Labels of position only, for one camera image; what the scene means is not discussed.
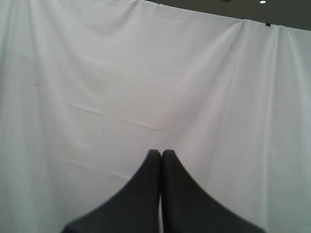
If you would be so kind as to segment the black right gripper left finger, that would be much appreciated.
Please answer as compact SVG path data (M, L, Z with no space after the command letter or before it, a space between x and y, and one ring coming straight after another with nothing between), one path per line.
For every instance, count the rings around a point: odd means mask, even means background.
M159 232L161 155L149 150L128 183L88 214L68 223L65 233Z

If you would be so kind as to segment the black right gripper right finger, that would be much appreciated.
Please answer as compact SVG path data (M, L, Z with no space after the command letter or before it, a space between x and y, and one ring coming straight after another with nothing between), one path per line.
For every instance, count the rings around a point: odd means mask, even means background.
M174 150L161 159L161 209L166 233L262 233L222 206L191 177Z

